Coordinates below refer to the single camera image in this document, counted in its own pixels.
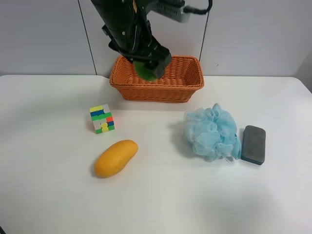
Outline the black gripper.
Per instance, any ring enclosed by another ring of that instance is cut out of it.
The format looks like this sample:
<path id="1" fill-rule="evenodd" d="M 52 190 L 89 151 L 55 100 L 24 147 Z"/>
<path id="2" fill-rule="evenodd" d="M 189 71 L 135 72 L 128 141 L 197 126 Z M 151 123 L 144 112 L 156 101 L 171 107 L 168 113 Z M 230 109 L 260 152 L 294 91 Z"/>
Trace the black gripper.
<path id="1" fill-rule="evenodd" d="M 109 47 L 129 62 L 144 62 L 149 78 L 161 78 L 170 51 L 152 35 L 145 6 L 134 0 L 93 0 L 104 21 L 103 31 L 111 39 Z"/>

